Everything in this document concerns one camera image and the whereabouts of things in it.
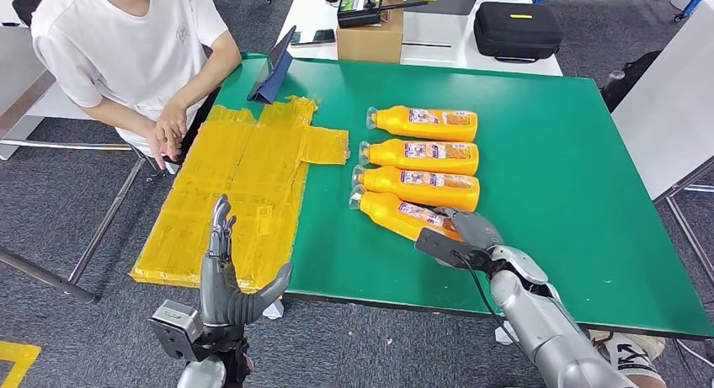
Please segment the person's right hand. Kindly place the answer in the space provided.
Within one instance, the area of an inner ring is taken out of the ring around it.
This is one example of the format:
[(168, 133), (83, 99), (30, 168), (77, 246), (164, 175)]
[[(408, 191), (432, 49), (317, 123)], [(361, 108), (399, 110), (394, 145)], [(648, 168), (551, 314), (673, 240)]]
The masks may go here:
[(152, 154), (152, 157), (156, 161), (159, 169), (164, 171), (166, 169), (166, 162), (164, 161), (166, 143), (157, 137), (156, 126), (154, 124), (149, 124), (145, 131), (145, 138), (147, 139), (148, 148)]

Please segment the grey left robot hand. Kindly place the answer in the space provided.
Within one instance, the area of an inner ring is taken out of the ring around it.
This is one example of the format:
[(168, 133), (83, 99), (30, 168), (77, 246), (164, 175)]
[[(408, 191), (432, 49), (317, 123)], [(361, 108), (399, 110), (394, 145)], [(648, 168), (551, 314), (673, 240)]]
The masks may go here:
[(257, 321), (287, 289), (293, 265), (283, 264), (272, 281), (247, 294), (240, 290), (232, 262), (231, 234), (236, 221), (220, 194), (213, 209), (207, 251), (200, 268), (201, 320), (208, 327), (242, 327)]

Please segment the person's left hand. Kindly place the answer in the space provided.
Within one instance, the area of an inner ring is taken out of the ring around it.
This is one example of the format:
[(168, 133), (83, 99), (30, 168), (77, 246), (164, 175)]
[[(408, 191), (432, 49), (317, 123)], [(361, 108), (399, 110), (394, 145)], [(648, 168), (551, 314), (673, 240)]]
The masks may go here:
[(186, 108), (169, 101), (157, 119), (157, 137), (164, 153), (173, 161), (181, 154), (181, 143), (187, 132)]

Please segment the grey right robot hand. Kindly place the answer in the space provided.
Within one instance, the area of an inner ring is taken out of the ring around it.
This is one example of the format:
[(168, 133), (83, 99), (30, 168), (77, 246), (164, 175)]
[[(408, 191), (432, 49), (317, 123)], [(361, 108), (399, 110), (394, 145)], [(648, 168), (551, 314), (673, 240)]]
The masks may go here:
[(462, 241), (468, 245), (488, 250), (503, 244), (496, 227), (483, 215), (450, 207), (436, 207), (434, 211), (449, 219)]

